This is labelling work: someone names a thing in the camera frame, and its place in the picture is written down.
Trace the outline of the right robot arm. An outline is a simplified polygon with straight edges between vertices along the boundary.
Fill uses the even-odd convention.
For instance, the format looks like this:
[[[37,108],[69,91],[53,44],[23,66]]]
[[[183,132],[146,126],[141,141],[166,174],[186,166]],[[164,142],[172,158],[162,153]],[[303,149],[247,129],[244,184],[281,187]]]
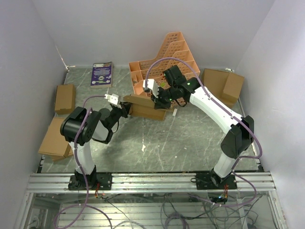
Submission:
[[[249,115],[243,117],[225,106],[195,76],[187,78],[177,65],[163,71],[163,76],[168,84],[167,88],[159,86],[154,79],[147,79],[143,83],[143,88],[152,94],[155,109],[168,109],[172,102],[181,99],[185,104],[203,112],[222,132],[219,159],[206,181],[216,189],[222,188],[238,158],[254,141],[253,118]]]

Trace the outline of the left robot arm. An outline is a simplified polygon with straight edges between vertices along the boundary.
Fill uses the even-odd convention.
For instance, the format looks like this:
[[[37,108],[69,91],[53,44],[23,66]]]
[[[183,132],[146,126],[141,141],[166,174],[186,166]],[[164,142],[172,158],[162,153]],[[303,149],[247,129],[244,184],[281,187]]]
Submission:
[[[102,108],[99,111],[88,111],[78,106],[65,118],[60,134],[71,146],[76,163],[70,188],[93,189],[97,185],[97,171],[90,141],[108,144],[115,133],[113,128],[119,126],[120,118],[128,117],[131,107],[129,102],[112,104],[111,110]]]

